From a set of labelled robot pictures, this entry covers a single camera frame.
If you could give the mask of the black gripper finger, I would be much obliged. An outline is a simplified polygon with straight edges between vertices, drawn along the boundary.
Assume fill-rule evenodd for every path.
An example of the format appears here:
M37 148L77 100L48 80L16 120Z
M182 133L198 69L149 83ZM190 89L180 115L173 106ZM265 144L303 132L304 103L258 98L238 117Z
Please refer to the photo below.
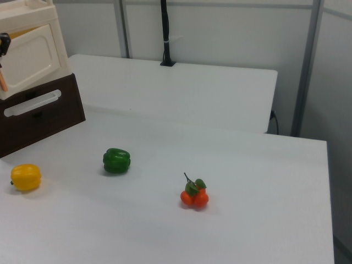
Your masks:
M11 38L7 33L4 32L4 33L0 33L0 39L1 39L1 45L0 45L1 55L6 55L11 43Z

